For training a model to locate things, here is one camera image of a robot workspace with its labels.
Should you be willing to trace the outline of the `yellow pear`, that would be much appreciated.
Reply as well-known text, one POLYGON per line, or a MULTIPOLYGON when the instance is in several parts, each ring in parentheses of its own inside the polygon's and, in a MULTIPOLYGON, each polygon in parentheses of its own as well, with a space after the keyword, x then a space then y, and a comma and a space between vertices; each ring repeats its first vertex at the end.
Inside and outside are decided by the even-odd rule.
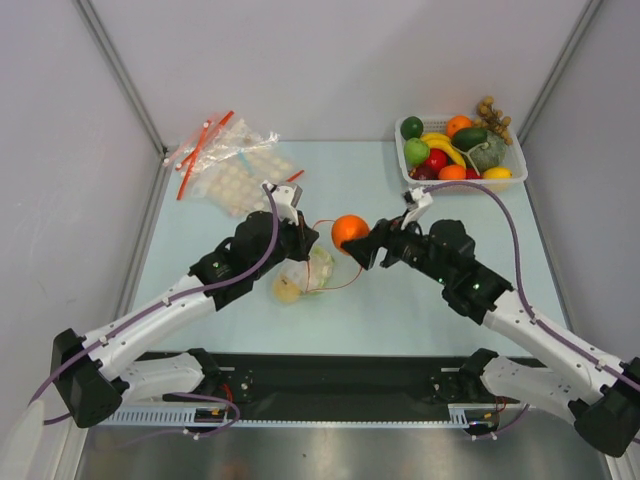
POLYGON ((302 291, 285 277, 278 277, 272 284, 272 293, 276 300, 283 304, 293 304, 299 300, 302 291))

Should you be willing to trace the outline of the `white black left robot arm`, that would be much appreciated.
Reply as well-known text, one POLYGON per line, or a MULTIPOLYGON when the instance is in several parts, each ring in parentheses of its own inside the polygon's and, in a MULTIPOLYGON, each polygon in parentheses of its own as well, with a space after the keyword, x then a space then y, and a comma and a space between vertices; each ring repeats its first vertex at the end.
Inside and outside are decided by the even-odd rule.
POLYGON ((53 384, 79 428, 98 425, 123 404, 165 394, 214 397, 220 376, 203 350, 145 360, 148 349, 191 321, 250 293, 286 260, 306 261, 319 234, 295 220, 258 211, 248 215, 179 281, 137 311, 84 335, 73 329, 53 340, 53 384))

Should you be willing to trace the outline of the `white cauliflower with leaves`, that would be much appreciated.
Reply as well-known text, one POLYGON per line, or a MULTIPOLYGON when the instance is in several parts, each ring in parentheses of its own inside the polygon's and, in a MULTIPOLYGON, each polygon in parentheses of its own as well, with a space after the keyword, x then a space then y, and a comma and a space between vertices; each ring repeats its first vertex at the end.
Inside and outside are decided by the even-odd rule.
POLYGON ((333 267, 334 259, 329 251, 314 246, 303 267, 302 292, 307 294, 324 288, 333 275, 333 267))

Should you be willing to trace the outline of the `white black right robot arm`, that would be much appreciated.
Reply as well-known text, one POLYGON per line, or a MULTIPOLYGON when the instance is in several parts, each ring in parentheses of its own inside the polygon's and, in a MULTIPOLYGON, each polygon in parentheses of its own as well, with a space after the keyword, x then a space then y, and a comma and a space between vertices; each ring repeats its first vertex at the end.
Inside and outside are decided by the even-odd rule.
POLYGON ((381 220, 342 249, 359 265, 402 262, 442 285, 456 313, 498 333, 539 360, 544 369, 518 367, 500 355, 463 373, 473 401, 491 394, 518 399, 570 423, 597 451, 620 458, 639 433, 639 361, 604 352, 537 313, 509 281, 475 257, 475 242, 457 220, 439 220, 422 235, 401 220, 381 220))

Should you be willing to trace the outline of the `clear zip top bag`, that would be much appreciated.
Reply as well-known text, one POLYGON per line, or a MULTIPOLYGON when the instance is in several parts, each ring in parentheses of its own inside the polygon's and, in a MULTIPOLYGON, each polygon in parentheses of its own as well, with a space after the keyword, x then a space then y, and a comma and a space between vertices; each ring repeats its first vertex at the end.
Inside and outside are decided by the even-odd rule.
POLYGON ((310 296, 352 285, 363 269, 342 249, 347 240, 370 231, 367 222, 353 214, 321 219, 312 228, 320 234, 306 261, 286 260, 272 282, 272 294, 290 305, 310 296))

